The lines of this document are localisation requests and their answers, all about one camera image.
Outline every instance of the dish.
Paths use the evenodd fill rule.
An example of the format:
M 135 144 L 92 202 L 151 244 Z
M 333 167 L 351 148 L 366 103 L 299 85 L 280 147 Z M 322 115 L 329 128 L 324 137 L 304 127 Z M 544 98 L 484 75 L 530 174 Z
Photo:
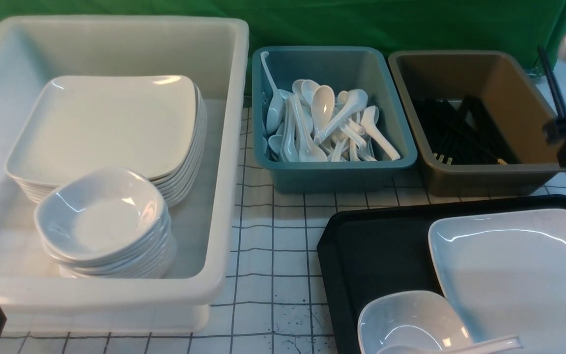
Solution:
M 399 292 L 371 301 L 359 316 L 357 338 L 362 354 L 392 346 L 442 350 L 473 344 L 447 300 L 429 291 Z
M 125 80 L 123 82 L 121 81 L 113 81 L 111 80 L 111 78 L 102 78 L 102 80 L 100 81 L 100 83 L 104 83 L 104 85 L 100 85 L 99 88 L 97 88 L 97 91 L 101 91 L 104 93 L 105 96 L 108 96 L 110 98 L 113 99 L 113 96 L 119 96 L 122 95 L 124 90 L 127 90 L 129 92 L 129 94 L 133 94 L 135 92 L 139 92 L 139 94 L 143 94 L 146 91 L 142 90 L 142 88 L 140 88 L 139 86 L 145 86 L 146 83 L 149 83 L 147 80 L 150 80 L 151 78 L 137 78 L 137 80 Z M 188 78 L 184 78 L 181 76 L 168 76 L 166 78 L 166 80 L 164 81 L 153 81 L 153 83 L 157 82 L 157 83 L 162 83 L 163 85 L 175 85 L 175 82 L 177 81 L 172 81 L 177 79 L 177 81 L 183 81 L 184 83 L 190 83 L 190 85 L 193 87 L 193 92 L 195 92 L 195 118 L 192 118 L 191 120 L 193 120 L 193 127 L 189 126 L 187 127 L 186 130 L 181 130 L 180 134 L 177 134 L 176 136 L 174 136 L 172 139 L 178 139 L 178 140 L 186 140 L 189 145 L 188 148 L 186 150 L 186 154 L 183 156 L 184 158 L 180 160 L 180 163 L 176 166 L 174 166 L 171 171 L 169 171 L 168 173 L 164 173 L 163 175 L 159 175 L 157 177 L 153 177 L 153 175 L 155 174 L 146 174 L 143 171 L 146 170 L 147 168 L 149 168 L 150 166 L 152 166 L 153 164 L 155 164 L 155 161 L 157 163 L 157 166 L 169 166 L 169 160 L 166 159 L 162 159 L 162 158 L 158 158 L 155 155 L 167 155 L 170 154 L 171 155 L 171 151 L 169 150 L 163 150 L 161 148 L 161 146 L 159 144 L 157 145 L 149 145 L 148 148 L 158 148 L 159 150 L 156 150 L 154 152 L 152 152 L 151 150 L 148 151 L 148 155 L 144 155 L 144 149 L 140 150 L 138 153 L 139 155 L 136 154 L 131 154 L 129 152 L 129 150 L 124 149 L 123 152 L 121 152 L 121 154 L 127 154 L 129 155 L 128 158 L 126 157 L 121 157 L 120 159 L 113 159 L 113 154 L 118 154 L 119 152 L 117 152 L 116 150 L 114 150 L 114 148 L 109 148 L 108 151 L 105 151 L 104 148 L 102 148 L 101 146 L 97 146 L 96 147 L 96 151 L 95 151 L 95 157 L 94 157 L 94 162 L 93 161 L 86 161 L 85 163 L 87 163 L 88 166 L 92 165 L 92 164 L 99 164 L 99 161 L 104 161 L 105 163 L 108 163 L 108 161 L 124 161 L 124 163 L 126 163 L 126 160 L 130 159 L 127 161 L 128 164 L 124 164 L 124 166 L 126 168 L 133 168 L 133 166 L 139 166 L 140 168 L 142 168 L 143 170 L 137 170 L 137 168 L 133 168 L 134 171 L 137 171 L 137 173 L 141 173 L 142 175 L 148 177 L 151 181 L 152 184 L 154 184 L 162 193 L 162 195 L 164 196 L 164 198 L 166 200 L 172 199 L 172 203 L 173 204 L 177 204 L 179 203 L 182 198 L 180 200 L 176 200 L 175 196 L 176 195 L 183 195 L 186 196 L 187 192 L 189 190 L 184 190 L 184 188 L 191 188 L 191 185 L 188 184 L 187 182 L 189 181 L 189 178 L 191 175 L 193 175 L 194 173 L 198 172 L 198 166 L 199 166 L 199 161 L 202 159 L 202 154 L 203 154 L 203 147 L 204 147 L 204 140 L 206 138 L 206 125 L 207 125 L 207 110 L 206 107 L 204 105 L 204 101 L 202 99 L 202 94 L 200 92 L 200 90 L 198 89 L 198 87 L 196 87 L 195 85 L 193 85 L 193 83 L 191 83 L 191 81 L 189 81 Z M 69 88 L 70 90 L 73 91 L 78 91 L 80 87 L 85 87 L 85 85 L 90 85 L 91 83 L 95 83 L 96 79 L 89 79 L 87 77 L 77 77 L 77 76 L 73 76 L 73 77 L 63 77 L 63 78 L 58 78 L 56 80 L 54 80 L 51 85 L 47 85 L 47 87 L 45 87 L 44 89 L 44 94 L 45 92 L 49 92 L 48 94 L 45 94 L 46 97 L 52 97 L 52 96 L 58 96 L 58 90 L 56 89 L 57 93 L 53 94 L 51 93 L 53 90 L 55 90 L 55 86 L 56 87 L 60 87 L 60 85 L 65 85 L 65 87 Z M 120 90 L 109 90 L 110 87 L 112 87 L 112 85 L 117 85 L 117 83 L 123 84 L 126 88 L 121 88 Z M 178 104 L 181 104 L 183 101 L 189 101 L 191 102 L 191 98 L 193 98 L 193 92 L 191 92 L 191 90 L 186 90 L 184 88 L 182 88 L 182 92 L 175 92 L 177 94 L 182 94 L 181 98 L 177 100 Z M 150 94 L 157 94 L 156 90 L 150 90 Z M 31 166 L 33 166 L 33 164 L 36 164 L 36 166 L 38 166 L 37 168 L 40 168 L 41 172 L 43 170 L 47 171 L 46 174 L 48 176 L 50 175 L 54 175 L 54 174 L 58 174 L 58 173 L 63 173 L 65 175 L 68 175 L 69 178 L 68 180 L 73 180 L 74 176 L 76 175 L 76 173 L 73 173 L 69 164 L 73 164 L 74 166 L 78 166 L 80 163 L 80 159 L 85 159 L 85 154 L 88 153 L 88 149 L 85 148 L 83 150 L 81 150 L 81 152 L 76 152 L 76 147 L 72 146 L 72 144 L 70 143 L 70 141 L 67 141 L 65 139 L 65 141 L 63 141 L 63 143 L 61 143 L 60 141 L 58 142 L 58 144 L 60 145 L 56 145 L 56 150 L 59 149 L 64 149 L 67 150 L 68 153 L 70 153 L 69 155 L 63 155 L 61 157 L 63 157 L 60 160 L 55 160 L 55 161 L 60 161 L 59 164 L 55 164 L 55 166 L 52 166 L 51 168 L 46 168 L 44 169 L 43 167 L 41 167 L 42 165 L 37 163 L 37 160 L 40 161 L 41 163 L 44 162 L 44 159 L 50 159 L 51 157 L 53 157 L 51 154 L 47 154 L 47 155 L 38 155 L 39 151 L 37 150 L 32 150 L 32 148 L 28 148 L 26 145 L 32 145 L 30 143 L 23 143 L 25 140 L 24 139 L 28 139 L 27 137 L 25 137 L 24 134 L 38 134 L 40 135 L 38 137 L 39 140 L 43 141 L 43 143 L 47 144 L 47 143 L 51 143 L 51 144 L 56 144 L 56 141 L 54 139 L 52 139 L 52 134 L 54 131 L 57 131 L 56 128 L 52 127 L 52 125 L 54 125 L 55 123 L 52 122 L 53 119 L 56 119 L 59 117 L 59 115 L 62 115 L 62 113 L 60 112 L 60 110 L 62 109 L 66 109 L 68 107 L 70 107 L 70 105 L 72 105 L 72 101 L 74 103 L 76 103 L 76 105 L 81 105 L 81 102 L 83 103 L 88 103 L 88 112 L 85 111 L 85 113 L 88 113 L 88 115 L 95 117 L 98 121 L 102 121 L 101 127 L 99 129 L 97 129 L 97 127 L 95 125 L 92 124 L 87 124 L 84 127 L 79 127 L 79 131 L 77 132 L 77 135 L 80 136 L 85 136 L 85 139 L 81 139 L 81 141 L 87 141 L 87 140 L 91 140 L 91 141 L 95 141 L 97 140 L 97 134 L 100 134 L 101 132 L 96 132 L 96 130 L 102 130 L 104 129 L 104 134 L 109 134 L 110 136 L 112 136 L 112 138 L 114 139 L 119 139 L 117 136 L 121 136 L 121 139 L 136 139 L 138 143 L 142 143 L 142 141 L 146 141 L 146 140 L 150 140 L 150 139 L 162 139 L 163 135 L 153 135 L 151 133 L 152 128 L 149 129 L 149 131 L 146 130 L 142 130 L 143 133 L 146 133 L 145 137 L 130 137 L 130 135 L 134 134 L 133 131 L 130 130 L 130 128 L 113 128 L 112 130 L 108 131 L 107 127 L 104 127 L 104 125 L 108 125 L 110 123 L 110 119 L 106 120 L 105 117 L 105 112 L 110 109 L 111 106 L 115 106 L 118 101 L 122 99 L 121 96 L 114 98 L 112 101 L 109 99 L 107 103 L 102 104 L 102 105 L 93 105 L 94 101 L 92 101 L 92 99 L 89 98 L 88 95 L 81 95 L 79 96 L 78 94 L 76 94 L 75 92 L 70 93 L 70 94 L 66 94 L 63 98 L 59 98 L 59 99 L 45 99 L 47 103 L 43 103 L 43 105 L 51 105 L 50 109 L 46 109 L 43 108 L 43 110 L 37 110 L 37 108 L 35 108 L 35 110 L 37 112 L 43 112 L 42 115 L 36 114 L 36 117 L 38 118 L 34 118 L 34 114 L 31 115 L 30 121 L 28 122 L 28 126 L 26 127 L 26 129 L 24 129 L 24 132 L 22 133 L 22 136 L 20 137 L 20 140 L 17 142 L 17 144 L 15 145 L 15 148 L 13 149 L 13 152 L 11 153 L 11 156 L 8 159 L 7 165 L 6 165 L 6 170 L 9 172 L 10 177 L 12 177 L 16 183 L 18 183 L 18 185 L 20 186 L 20 188 L 22 188 L 22 190 L 24 191 L 25 195 L 27 195 L 27 197 L 34 201 L 34 202 L 40 202 L 40 200 L 42 200 L 43 198 L 45 198 L 47 195 L 49 195 L 49 193 L 51 193 L 54 190 L 54 185 L 52 183 L 49 182 L 45 182 L 42 181 L 40 183 L 36 183 L 36 179 L 38 179 L 37 177 L 34 178 L 30 178 L 29 175 L 27 175 L 27 171 L 25 171 L 26 175 L 24 177 L 20 177 L 20 175 L 23 175 L 23 173 L 13 173 L 12 171 L 16 170 L 20 170 L 20 171 L 24 171 L 21 166 L 18 166 L 18 164 L 20 163 L 25 163 L 25 164 L 29 164 Z M 143 103 L 142 106 L 143 108 L 140 108 L 140 110 L 143 110 L 145 108 L 145 103 L 148 101 L 153 101 L 153 99 L 143 99 Z M 37 107 L 40 107 L 41 105 L 41 99 L 39 99 L 39 103 L 37 103 Z M 118 111 L 121 110 L 121 107 L 115 107 Z M 174 109 L 175 107 L 172 105 L 170 107 L 170 109 L 168 109 L 166 112 L 167 115 L 169 116 L 169 114 L 171 114 L 171 110 Z M 182 120 L 190 120 L 190 116 L 189 113 L 185 113 L 182 112 L 184 115 L 184 117 L 180 117 L 180 115 L 176 114 L 175 117 L 173 117 L 173 119 L 182 119 Z M 148 124 L 148 121 L 145 121 L 145 119 L 142 119 L 142 117 L 144 117 L 144 115 L 139 114 L 136 117 L 127 117 L 128 119 L 135 119 L 137 120 L 137 123 L 140 124 Z M 157 125 L 158 123 L 162 123 L 162 117 L 160 117 L 159 119 L 152 119 L 149 123 L 152 125 Z M 31 122 L 34 120 L 37 120 L 38 122 L 33 123 L 34 125 L 36 125 L 36 127 L 34 127 L 33 125 L 31 125 Z M 191 128 L 191 134 L 188 134 L 188 129 Z M 140 160 L 140 159 L 145 159 L 146 162 L 145 163 L 140 163 L 137 162 L 136 160 Z
M 159 191 L 125 168 L 102 168 L 38 205 L 34 221 L 43 242 L 84 262 L 119 253 L 149 235 L 166 207 Z
M 178 251 L 177 242 L 171 232 L 166 235 L 166 242 L 157 252 L 151 253 L 144 260 L 128 262 L 115 271 L 90 274 L 71 267 L 60 266 L 60 274 L 67 278 L 160 278 L 169 269 Z
M 164 177 L 184 161 L 195 118 L 185 76 L 61 76 L 43 88 L 6 171 L 52 187 L 107 165 Z
M 522 353 L 566 353 L 566 210 L 438 220 L 429 248 L 474 340 L 517 334 Z

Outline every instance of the spoon bowl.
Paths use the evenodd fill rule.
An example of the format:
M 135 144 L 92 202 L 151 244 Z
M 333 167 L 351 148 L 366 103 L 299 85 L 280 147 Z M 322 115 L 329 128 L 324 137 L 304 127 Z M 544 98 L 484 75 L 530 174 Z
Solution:
M 344 107 L 336 114 L 331 121 L 324 127 L 324 129 L 316 134 L 314 140 L 317 143 L 322 143 L 326 140 L 333 131 L 338 128 L 350 115 L 361 112 L 366 108 L 368 103 L 368 94 L 362 89 L 352 89 L 348 92 L 346 103 Z
M 312 97 L 311 118 L 314 121 L 314 136 L 318 135 L 329 123 L 335 107 L 333 89 L 322 85 L 316 89 Z
M 268 138 L 268 147 L 273 155 L 279 156 L 283 147 L 283 135 L 270 135 Z
M 298 98 L 301 99 L 301 102 L 305 101 L 303 98 L 303 82 L 305 82 L 305 80 L 298 79 L 292 83 L 292 94 L 297 95 Z
M 284 89 L 279 89 L 279 93 L 281 94 L 283 100 L 288 99 L 292 95 L 292 92 L 289 92 L 288 90 L 284 90 Z
M 305 99 L 305 102 L 309 107 L 311 107 L 311 103 L 314 99 L 314 94 L 319 87 L 320 85 L 313 80 L 305 80 L 301 84 L 301 92 L 303 92 L 303 98 Z
M 346 103 L 346 99 L 348 98 L 348 91 L 341 90 L 337 96 L 337 100 L 335 101 L 337 105 L 343 106 Z

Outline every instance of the spoon handle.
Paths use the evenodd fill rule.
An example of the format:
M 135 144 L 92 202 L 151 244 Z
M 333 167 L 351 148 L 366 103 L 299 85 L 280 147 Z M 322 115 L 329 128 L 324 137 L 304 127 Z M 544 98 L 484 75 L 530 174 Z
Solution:
M 333 156 L 331 158 L 331 161 L 335 162 L 335 163 L 339 163 L 342 159 L 342 152 L 344 151 L 344 145 L 348 143 L 348 138 L 338 141 L 337 144 L 335 144 L 335 149 L 333 150 Z
M 294 127 L 294 120 L 292 119 L 292 105 L 289 99 L 285 101 L 285 130 L 283 133 L 283 145 L 282 154 L 285 154 L 285 158 L 290 163 L 297 163 L 299 161 L 298 151 L 296 146 L 294 146 L 294 133 L 296 127 Z
M 359 156 L 357 155 L 357 144 L 355 141 L 350 141 L 348 147 L 348 155 L 350 156 L 349 161 L 360 161 Z
M 301 101 L 297 95 L 292 95 L 292 105 L 294 105 L 294 116 L 296 117 L 296 125 L 299 127 L 300 130 L 300 140 L 301 140 L 301 148 L 303 150 L 310 150 L 310 142 L 311 135 L 310 131 L 307 128 L 307 121 L 305 120 L 305 114 L 303 112 L 303 108 L 301 108 Z
M 372 157 L 370 154 L 368 154 L 364 150 L 357 150 L 357 155 L 359 157 L 361 157 L 362 159 L 364 159 L 364 161 L 377 161 L 377 159 L 375 159 L 375 157 Z
M 377 127 L 374 125 L 368 125 L 368 127 L 366 127 L 366 132 L 379 144 L 381 148 L 383 148 L 384 151 L 386 151 L 386 154 L 388 154 L 393 161 L 400 159 L 399 152 L 395 149 L 393 144 L 390 144 L 386 137 L 381 134 Z
M 270 82 L 270 87 L 272 87 L 272 94 L 276 94 L 277 87 L 274 85 L 274 79 L 272 79 L 272 75 L 270 74 L 270 69 L 268 69 L 268 65 L 265 63 L 265 58 L 270 55 L 270 52 L 261 52 L 261 66 L 263 66 L 263 71 L 265 72 L 265 77 L 268 78 Z
M 359 112 L 357 112 L 353 116 L 359 117 Z M 364 127 L 362 127 L 361 125 L 356 123 L 353 119 L 349 120 L 348 123 L 346 123 L 346 124 L 348 125 L 349 128 L 352 128 L 353 131 L 356 132 L 357 134 L 359 134 L 359 135 L 366 134 L 366 129 L 364 129 Z
M 343 124 L 340 129 L 342 130 L 342 132 L 344 132 L 344 134 L 346 134 L 346 136 L 348 136 L 352 141 L 355 141 L 355 143 L 357 144 L 357 146 L 359 146 L 360 148 L 366 148 L 366 141 L 363 139 L 363 137 L 361 137 L 359 134 L 357 134 L 357 132 L 355 132 L 355 130 L 353 130 L 351 127 L 349 127 L 348 125 Z

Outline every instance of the green cloth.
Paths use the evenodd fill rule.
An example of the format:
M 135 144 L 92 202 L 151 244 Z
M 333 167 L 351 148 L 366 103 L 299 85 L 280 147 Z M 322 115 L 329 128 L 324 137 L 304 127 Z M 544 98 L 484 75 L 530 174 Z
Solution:
M 250 49 L 363 45 L 396 50 L 490 49 L 525 68 L 546 45 L 555 60 L 566 0 L 0 0 L 0 21 L 21 14 L 180 14 L 241 18 Z

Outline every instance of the white bowl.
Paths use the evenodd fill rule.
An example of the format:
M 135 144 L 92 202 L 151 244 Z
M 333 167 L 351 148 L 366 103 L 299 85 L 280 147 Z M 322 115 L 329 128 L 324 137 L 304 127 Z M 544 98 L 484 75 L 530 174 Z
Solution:
M 408 291 L 371 301 L 360 314 L 357 338 L 362 354 L 405 345 L 430 350 L 473 344 L 447 300 L 429 291 Z
M 146 264 L 131 269 L 129 271 L 105 274 L 105 275 L 88 275 L 76 272 L 70 268 L 60 266 L 60 275 L 66 278 L 160 278 L 164 275 L 176 257 L 178 245 L 173 237 L 169 235 L 166 246 L 162 248 L 155 257 Z
M 153 242 L 148 244 L 147 247 L 140 247 L 139 249 L 137 249 L 137 252 L 135 252 L 133 255 L 130 255 L 126 258 L 117 258 L 112 262 L 101 266 L 63 266 L 77 273 L 88 275 L 109 275 L 114 273 L 126 273 L 129 271 L 135 271 L 139 267 L 148 264 L 150 260 L 156 258 L 164 249 L 164 247 L 168 245 L 167 239 L 169 237 L 171 237 L 171 222 L 168 220 L 164 225 L 163 232 L 151 239 Z
M 34 222 L 52 250 L 87 262 L 143 239 L 166 208 L 159 190 L 141 175 L 126 168 L 101 168 L 45 197 Z
M 107 257 L 97 258 L 88 262 L 75 262 L 63 258 L 59 253 L 54 251 L 47 244 L 43 244 L 43 249 L 49 256 L 51 256 L 57 263 L 79 271 L 81 273 L 105 273 L 106 271 L 125 265 L 133 259 L 139 257 L 141 253 L 157 246 L 159 239 L 162 238 L 171 228 L 171 218 L 168 211 L 164 212 L 163 218 L 159 220 L 157 225 L 146 235 L 144 238 L 132 244 L 132 246 L 124 249 L 123 251 L 114 253 Z

